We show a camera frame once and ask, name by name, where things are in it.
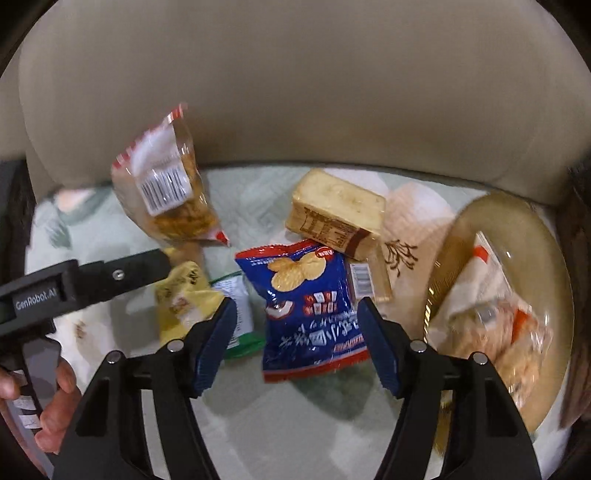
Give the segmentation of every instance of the brown label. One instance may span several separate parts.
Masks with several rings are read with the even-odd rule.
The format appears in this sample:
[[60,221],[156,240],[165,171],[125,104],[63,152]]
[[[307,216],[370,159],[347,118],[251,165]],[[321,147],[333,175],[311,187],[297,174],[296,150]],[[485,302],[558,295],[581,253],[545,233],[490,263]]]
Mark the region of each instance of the brown label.
[[367,230],[303,208],[306,218],[300,227],[302,233],[351,257],[355,255],[359,242],[369,235]]

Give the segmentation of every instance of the blue snack bag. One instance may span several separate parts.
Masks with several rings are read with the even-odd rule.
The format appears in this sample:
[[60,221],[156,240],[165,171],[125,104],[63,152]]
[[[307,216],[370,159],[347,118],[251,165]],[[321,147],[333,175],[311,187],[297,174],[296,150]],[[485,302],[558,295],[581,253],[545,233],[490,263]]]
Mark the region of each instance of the blue snack bag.
[[345,258],[312,240],[236,254],[267,301],[266,382],[309,377],[369,358],[349,297]]

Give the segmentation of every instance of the chair backrest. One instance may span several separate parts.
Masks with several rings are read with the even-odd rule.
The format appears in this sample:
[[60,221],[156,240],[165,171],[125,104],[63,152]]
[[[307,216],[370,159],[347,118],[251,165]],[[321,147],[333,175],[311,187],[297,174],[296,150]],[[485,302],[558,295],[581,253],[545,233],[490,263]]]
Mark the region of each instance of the chair backrest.
[[67,186],[108,179],[180,101],[202,164],[398,167],[547,203],[591,147],[591,73],[531,0],[60,0],[19,89]]

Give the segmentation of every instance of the potato chip illustration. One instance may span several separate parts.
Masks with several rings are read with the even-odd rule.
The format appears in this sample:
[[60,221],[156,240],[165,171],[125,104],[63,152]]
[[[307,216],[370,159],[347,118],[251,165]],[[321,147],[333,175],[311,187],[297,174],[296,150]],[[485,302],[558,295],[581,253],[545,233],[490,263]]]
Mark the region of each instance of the potato chip illustration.
[[306,280],[316,280],[326,269],[326,259],[317,257],[316,252],[310,252],[300,258],[298,262]]
[[273,275],[271,285],[277,291],[292,291],[304,283],[304,273],[300,266],[294,262],[293,265],[282,268]]
[[291,258],[278,258],[267,265],[267,268],[273,272],[279,272],[282,268],[289,267],[295,262]]

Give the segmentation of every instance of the red label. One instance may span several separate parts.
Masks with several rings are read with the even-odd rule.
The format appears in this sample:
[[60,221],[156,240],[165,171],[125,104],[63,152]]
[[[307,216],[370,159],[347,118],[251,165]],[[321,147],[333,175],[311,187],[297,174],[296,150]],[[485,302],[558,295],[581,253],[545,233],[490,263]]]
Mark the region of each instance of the red label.
[[523,310],[517,310],[515,317],[513,318],[513,335],[511,337],[511,343],[514,343],[521,333],[521,329],[525,325],[525,322],[529,320],[530,316]]
[[228,237],[221,230],[216,233],[216,240],[220,241],[224,245],[230,245],[230,240],[228,240]]
[[482,245],[478,245],[478,247],[474,247],[474,251],[472,252],[474,257],[479,257],[484,263],[488,262],[488,252],[486,248]]
[[330,262],[335,255],[335,251],[329,247],[320,247],[316,250],[316,256],[318,258],[325,258],[327,262]]

